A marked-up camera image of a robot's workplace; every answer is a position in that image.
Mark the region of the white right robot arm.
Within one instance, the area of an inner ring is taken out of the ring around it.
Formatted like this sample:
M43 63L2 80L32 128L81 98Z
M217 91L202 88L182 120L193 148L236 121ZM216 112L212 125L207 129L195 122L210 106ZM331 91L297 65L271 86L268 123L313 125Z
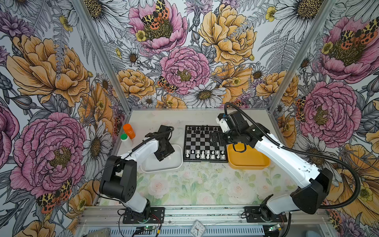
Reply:
M290 194L268 196L260 206L263 218L286 211L303 211L315 214L328 196L333 174L330 170L319 169L293 152L285 150L283 144L259 123L248 124L243 114L234 111L216 118L220 130L213 132L211 141L220 145L243 144L256 149L282 168L296 183L297 189Z

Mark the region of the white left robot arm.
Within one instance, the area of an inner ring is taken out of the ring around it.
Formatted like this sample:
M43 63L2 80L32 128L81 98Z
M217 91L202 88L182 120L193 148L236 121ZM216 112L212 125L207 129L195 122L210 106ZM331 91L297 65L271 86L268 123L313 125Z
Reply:
M147 212L148 200L137 191L137 169L149 157L159 162L174 153L170 137L174 127L161 125L144 140L121 156L110 156L99 186L101 195L116 199L136 213Z

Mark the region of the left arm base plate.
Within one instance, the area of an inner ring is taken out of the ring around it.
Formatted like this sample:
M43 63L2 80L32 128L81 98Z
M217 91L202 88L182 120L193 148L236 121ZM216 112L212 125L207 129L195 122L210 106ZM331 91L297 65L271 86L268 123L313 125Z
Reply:
M164 207L147 207L142 213L127 210L122 215L123 224L163 224Z

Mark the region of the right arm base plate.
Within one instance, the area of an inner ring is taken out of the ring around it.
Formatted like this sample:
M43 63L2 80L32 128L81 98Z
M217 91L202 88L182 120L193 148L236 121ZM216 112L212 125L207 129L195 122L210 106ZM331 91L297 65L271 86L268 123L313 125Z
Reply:
M287 216L284 212L274 214L267 208L260 206L245 206L243 213L240 215L242 219L246 219L247 223L286 223L288 222Z

